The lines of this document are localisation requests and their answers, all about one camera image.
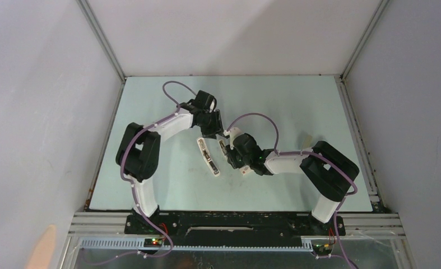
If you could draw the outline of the long white stapler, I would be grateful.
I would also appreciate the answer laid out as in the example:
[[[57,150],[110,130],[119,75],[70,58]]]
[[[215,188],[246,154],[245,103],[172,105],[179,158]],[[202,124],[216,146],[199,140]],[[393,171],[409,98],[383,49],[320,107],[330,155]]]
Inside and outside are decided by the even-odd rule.
[[[200,137],[197,139],[197,145],[199,147],[199,150],[201,152],[201,155],[204,159],[204,162],[206,163],[206,165],[208,166],[210,172],[214,175],[214,177],[218,177],[220,175],[220,171],[218,169],[218,167],[216,166],[216,164],[214,163],[210,152],[208,150],[208,147],[205,143],[205,139]]]

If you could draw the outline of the small white mini stapler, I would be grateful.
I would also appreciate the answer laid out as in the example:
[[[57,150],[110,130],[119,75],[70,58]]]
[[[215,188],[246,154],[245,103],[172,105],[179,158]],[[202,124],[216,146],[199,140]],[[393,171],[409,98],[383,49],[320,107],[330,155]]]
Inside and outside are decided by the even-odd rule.
[[[223,140],[219,140],[219,145],[220,145],[222,153],[224,154],[225,157],[227,157],[228,151],[226,149],[225,142]]]

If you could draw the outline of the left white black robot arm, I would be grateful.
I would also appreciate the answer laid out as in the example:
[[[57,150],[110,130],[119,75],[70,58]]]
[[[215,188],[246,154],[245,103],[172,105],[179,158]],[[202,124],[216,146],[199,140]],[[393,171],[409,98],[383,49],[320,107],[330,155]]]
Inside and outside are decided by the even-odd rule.
[[[199,127],[203,138],[214,139],[222,134],[223,126],[216,98],[199,91],[194,99],[179,103],[168,116],[148,125],[127,125],[115,162],[120,167],[120,177],[129,182],[134,200],[134,210],[140,214],[138,226],[146,233],[154,233],[160,219],[154,194],[153,175],[158,168],[161,143],[193,127]]]

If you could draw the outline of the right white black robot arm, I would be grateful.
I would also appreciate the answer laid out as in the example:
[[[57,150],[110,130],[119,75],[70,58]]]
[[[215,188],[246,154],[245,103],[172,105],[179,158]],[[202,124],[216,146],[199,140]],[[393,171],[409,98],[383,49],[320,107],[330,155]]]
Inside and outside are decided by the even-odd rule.
[[[248,167],[259,176],[304,174],[310,180],[319,192],[308,220],[315,234],[325,233],[345,197],[358,192],[354,183],[359,175],[358,166],[326,141],[301,151],[277,152],[260,148],[250,134],[225,134],[229,143],[224,147],[224,155],[234,169]]]

